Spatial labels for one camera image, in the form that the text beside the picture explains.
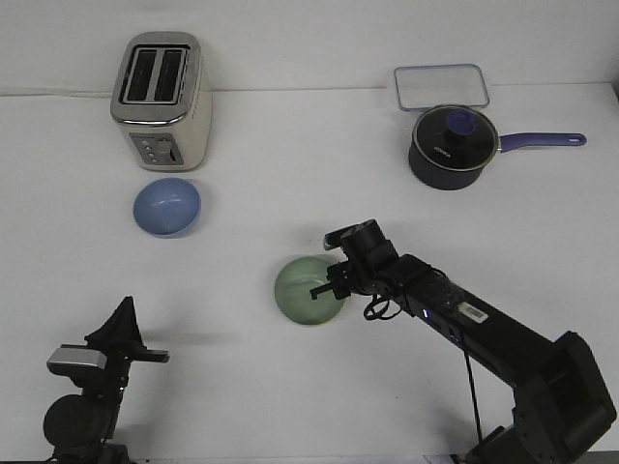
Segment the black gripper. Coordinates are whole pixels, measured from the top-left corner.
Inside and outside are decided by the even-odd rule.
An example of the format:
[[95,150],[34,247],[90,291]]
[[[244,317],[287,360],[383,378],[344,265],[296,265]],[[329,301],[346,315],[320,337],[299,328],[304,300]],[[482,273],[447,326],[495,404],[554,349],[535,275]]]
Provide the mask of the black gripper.
[[375,219],[358,224],[365,226],[359,233],[359,248],[344,251],[347,260],[328,268],[328,283],[309,290],[313,300],[325,293],[332,294],[336,300],[351,294],[399,298],[401,291],[388,272],[399,260],[398,253]]
[[[103,325],[84,336],[89,346],[133,346],[144,347],[137,324],[133,297],[127,296],[113,311]],[[129,383],[129,372],[133,362],[167,363],[169,352],[147,348],[112,350],[107,356],[103,370],[92,370],[72,374],[72,382],[85,392],[104,397],[109,401],[121,401]]]

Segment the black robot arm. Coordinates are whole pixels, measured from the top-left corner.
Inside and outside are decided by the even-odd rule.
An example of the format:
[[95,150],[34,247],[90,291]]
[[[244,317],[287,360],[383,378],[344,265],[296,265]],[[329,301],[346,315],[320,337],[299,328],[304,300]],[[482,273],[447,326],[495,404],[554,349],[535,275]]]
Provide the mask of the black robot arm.
[[129,463],[128,448],[113,444],[134,362],[167,363],[165,350],[143,343],[133,297],[127,296],[83,345],[63,344],[46,362],[48,371],[81,389],[57,399],[44,415],[43,431],[54,463]]
[[616,420],[591,348],[577,333],[551,341],[525,327],[442,271],[398,254],[373,219],[326,234],[323,246],[341,248],[347,259],[328,268],[313,297],[370,296],[380,308],[368,305],[368,320],[385,318],[395,303],[512,388],[513,425],[497,427],[466,462],[575,463]]

